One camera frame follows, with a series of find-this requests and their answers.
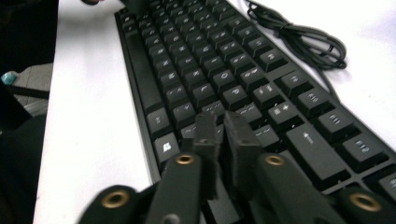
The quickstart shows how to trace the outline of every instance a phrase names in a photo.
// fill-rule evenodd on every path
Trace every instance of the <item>white table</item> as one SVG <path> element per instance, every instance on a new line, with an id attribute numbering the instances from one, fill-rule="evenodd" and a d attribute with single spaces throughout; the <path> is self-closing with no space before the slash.
<path id="1" fill-rule="evenodd" d="M 346 44 L 348 68 L 326 74 L 343 104 L 396 148 L 396 2 L 262 2 Z M 60 0 L 37 224 L 76 223 L 109 186 L 151 184 L 113 16 L 120 8 L 115 0 Z"/>

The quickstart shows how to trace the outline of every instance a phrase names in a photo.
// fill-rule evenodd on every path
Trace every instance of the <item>shift key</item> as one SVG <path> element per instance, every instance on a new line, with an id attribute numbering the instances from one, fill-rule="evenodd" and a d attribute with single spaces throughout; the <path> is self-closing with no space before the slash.
<path id="1" fill-rule="evenodd" d="M 286 136 L 291 154 L 318 189 L 324 190 L 348 177 L 341 158 L 308 124 L 287 132 Z"/>

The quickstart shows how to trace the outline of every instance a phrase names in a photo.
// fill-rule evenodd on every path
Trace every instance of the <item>metal ring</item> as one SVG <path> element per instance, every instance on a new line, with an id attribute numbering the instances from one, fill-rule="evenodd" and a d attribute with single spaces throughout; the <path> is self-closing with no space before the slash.
<path id="1" fill-rule="evenodd" d="M 106 195 L 102 200 L 102 206 L 106 208 L 117 208 L 125 205 L 129 201 L 129 193 L 119 189 Z"/>
<path id="2" fill-rule="evenodd" d="M 182 165 L 190 164 L 194 161 L 194 157 L 190 155 L 181 155 L 176 158 L 176 162 Z"/>
<path id="3" fill-rule="evenodd" d="M 285 161 L 278 156 L 267 156 L 265 157 L 265 161 L 271 165 L 283 165 Z"/>
<path id="4" fill-rule="evenodd" d="M 352 201 L 359 208 L 369 211 L 378 212 L 381 210 L 381 204 L 376 199 L 361 193 L 354 193 L 349 195 L 350 201 Z"/>

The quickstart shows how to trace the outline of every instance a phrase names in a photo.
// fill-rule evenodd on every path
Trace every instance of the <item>white tabletop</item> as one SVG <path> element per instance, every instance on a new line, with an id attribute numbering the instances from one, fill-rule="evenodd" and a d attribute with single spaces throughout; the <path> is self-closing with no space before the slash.
<path id="1" fill-rule="evenodd" d="M 396 2 L 262 2 L 346 44 L 348 68 L 326 74 L 342 103 L 396 148 Z M 37 224 L 76 223 L 109 186 L 151 184 L 113 16 L 120 8 L 115 0 L 95 7 L 60 0 Z"/>

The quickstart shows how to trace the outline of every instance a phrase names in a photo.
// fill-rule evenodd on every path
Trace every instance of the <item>white surface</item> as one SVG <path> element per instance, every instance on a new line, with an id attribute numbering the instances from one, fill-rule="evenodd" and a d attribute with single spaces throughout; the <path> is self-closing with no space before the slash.
<path id="1" fill-rule="evenodd" d="M 346 44 L 347 70 L 328 77 L 341 101 L 396 148 L 396 2 L 262 2 Z M 113 18 L 121 7 L 60 0 L 35 223 L 76 223 L 100 190 L 150 184 Z"/>

